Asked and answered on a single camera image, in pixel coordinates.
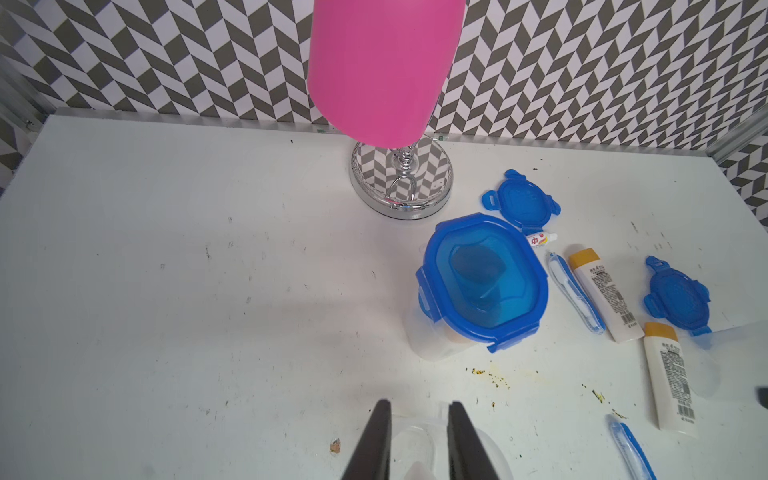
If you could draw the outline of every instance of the plastic food container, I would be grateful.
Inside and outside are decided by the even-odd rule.
[[[484,214],[439,223],[404,325],[414,352],[444,359],[477,343],[506,349],[538,330],[547,274],[525,236]]]
[[[498,480],[513,480],[504,453],[481,429],[475,428]],[[448,480],[448,419],[392,418],[390,478],[393,480]]]

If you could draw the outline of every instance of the clear plastic cup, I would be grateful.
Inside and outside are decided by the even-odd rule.
[[[408,343],[416,355],[435,362],[478,344],[452,329],[445,319],[433,321],[424,314],[420,303],[427,305],[424,290],[421,287],[419,287],[419,295],[411,302],[402,321],[406,328]]]

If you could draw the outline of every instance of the chrome stand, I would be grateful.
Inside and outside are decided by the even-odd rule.
[[[413,145],[393,150],[358,143],[349,178],[372,209],[416,220],[436,213],[448,201],[453,169],[442,147],[424,135]]]

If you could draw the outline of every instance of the small toothpaste tube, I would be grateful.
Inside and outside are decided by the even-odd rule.
[[[642,327],[629,311],[627,302],[594,250],[587,248],[574,253],[568,258],[568,264],[581,288],[598,309],[616,343],[639,339],[644,335]]]
[[[539,247],[554,242],[558,239],[558,235],[556,233],[539,232],[534,233],[533,235],[527,235],[525,238],[528,240],[528,245],[531,247]]]
[[[645,357],[654,391],[659,429],[698,438],[693,397],[686,377],[683,351],[669,325],[645,324]]]

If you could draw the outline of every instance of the pink object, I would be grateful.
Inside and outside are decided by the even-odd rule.
[[[374,147],[424,133],[462,33],[465,0],[315,0],[308,86],[320,113]]]

